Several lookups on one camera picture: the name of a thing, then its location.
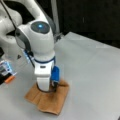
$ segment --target cable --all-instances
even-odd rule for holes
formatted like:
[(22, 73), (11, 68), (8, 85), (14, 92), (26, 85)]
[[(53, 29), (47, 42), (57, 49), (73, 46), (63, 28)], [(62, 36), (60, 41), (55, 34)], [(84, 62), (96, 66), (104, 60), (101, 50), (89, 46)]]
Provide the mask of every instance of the cable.
[(15, 23), (13, 22), (13, 19), (10, 16), (10, 14), (9, 14), (8, 10), (6, 9), (5, 5), (3, 4), (2, 0), (0, 0), (0, 3), (2, 4), (3, 8), (5, 9), (6, 13), (8, 14), (8, 16), (9, 16), (9, 18), (10, 18), (10, 20), (11, 20), (11, 22), (12, 22), (12, 24), (13, 24), (15, 30), (16, 30), (17, 27), (16, 27)]

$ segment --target white table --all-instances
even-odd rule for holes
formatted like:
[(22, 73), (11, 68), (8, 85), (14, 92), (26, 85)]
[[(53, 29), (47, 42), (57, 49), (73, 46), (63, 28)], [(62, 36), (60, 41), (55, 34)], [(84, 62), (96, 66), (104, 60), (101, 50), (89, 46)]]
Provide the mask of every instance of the white table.
[(35, 83), (29, 64), (0, 87), (0, 120), (118, 120), (120, 50), (70, 32), (55, 51), (61, 77), (70, 84), (61, 114), (42, 113), (24, 99)]

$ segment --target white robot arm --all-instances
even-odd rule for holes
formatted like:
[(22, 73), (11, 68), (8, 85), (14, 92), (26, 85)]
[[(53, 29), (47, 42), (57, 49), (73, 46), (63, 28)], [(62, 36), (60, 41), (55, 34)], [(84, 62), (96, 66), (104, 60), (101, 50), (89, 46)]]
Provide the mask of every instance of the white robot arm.
[(35, 0), (19, 2), (26, 6), (35, 20), (17, 27), (16, 40), (28, 54), (33, 53), (38, 87), (48, 92), (51, 80), (55, 87), (59, 82), (59, 68), (55, 66), (55, 26)]

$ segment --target blue robot part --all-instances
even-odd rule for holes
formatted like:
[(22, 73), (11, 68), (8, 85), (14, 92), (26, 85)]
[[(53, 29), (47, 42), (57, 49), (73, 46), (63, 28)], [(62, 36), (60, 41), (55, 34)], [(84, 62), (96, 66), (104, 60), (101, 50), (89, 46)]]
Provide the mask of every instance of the blue robot part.
[(57, 66), (54, 66), (52, 70), (51, 80), (57, 83), (60, 81), (60, 70)]

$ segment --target background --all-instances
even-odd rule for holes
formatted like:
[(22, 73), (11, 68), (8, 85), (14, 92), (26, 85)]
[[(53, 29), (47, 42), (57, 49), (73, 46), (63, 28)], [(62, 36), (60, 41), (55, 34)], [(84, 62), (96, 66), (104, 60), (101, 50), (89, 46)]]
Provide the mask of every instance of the background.
[[(51, 1), (37, 1), (52, 18)], [(24, 13), (24, 23), (33, 19), (20, 5), (7, 4)], [(120, 0), (57, 0), (57, 6), (63, 34), (72, 31), (120, 48)]]

